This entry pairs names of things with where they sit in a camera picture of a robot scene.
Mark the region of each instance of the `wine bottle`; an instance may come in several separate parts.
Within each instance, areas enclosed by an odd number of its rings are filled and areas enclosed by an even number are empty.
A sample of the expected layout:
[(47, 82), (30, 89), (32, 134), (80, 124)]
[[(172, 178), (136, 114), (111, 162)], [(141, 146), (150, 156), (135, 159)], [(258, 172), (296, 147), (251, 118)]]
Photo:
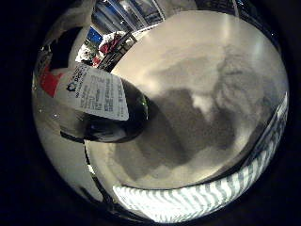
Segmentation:
[(83, 63), (50, 70), (52, 58), (40, 51), (33, 86), (36, 112), (49, 128), (78, 142), (124, 142), (142, 132), (148, 101), (133, 84)]

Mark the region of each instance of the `table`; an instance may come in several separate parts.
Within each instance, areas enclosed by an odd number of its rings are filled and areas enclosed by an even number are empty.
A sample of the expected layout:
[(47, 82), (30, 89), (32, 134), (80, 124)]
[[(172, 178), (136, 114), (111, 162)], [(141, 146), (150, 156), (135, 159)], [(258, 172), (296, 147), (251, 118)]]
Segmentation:
[(252, 25), (211, 11), (181, 12), (159, 24), (112, 73), (160, 112), (131, 142), (90, 142), (91, 158), (104, 183), (139, 188), (193, 185), (230, 169), (287, 90), (273, 44)]

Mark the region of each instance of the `bottle label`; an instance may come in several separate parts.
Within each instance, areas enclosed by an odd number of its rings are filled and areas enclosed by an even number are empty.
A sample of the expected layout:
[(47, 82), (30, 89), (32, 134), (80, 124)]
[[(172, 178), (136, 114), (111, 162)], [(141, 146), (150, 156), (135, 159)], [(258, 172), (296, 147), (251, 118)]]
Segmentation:
[(83, 63), (60, 76), (54, 98), (91, 115), (118, 121), (129, 119), (121, 79)]

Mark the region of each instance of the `white surface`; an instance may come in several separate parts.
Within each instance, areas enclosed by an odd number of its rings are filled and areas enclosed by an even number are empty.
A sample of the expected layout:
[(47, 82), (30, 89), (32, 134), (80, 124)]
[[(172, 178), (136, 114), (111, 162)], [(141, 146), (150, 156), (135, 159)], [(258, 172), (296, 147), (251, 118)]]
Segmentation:
[(96, 168), (140, 188), (192, 185), (229, 168), (287, 90), (272, 43), (252, 25), (211, 11), (181, 12), (159, 24), (112, 73), (138, 86), (160, 112), (136, 140), (90, 142), (90, 152)]
[(84, 145), (56, 135), (37, 115), (35, 121), (42, 146), (60, 176), (85, 199), (87, 197), (84, 196), (81, 187), (101, 202), (103, 196), (88, 171)]

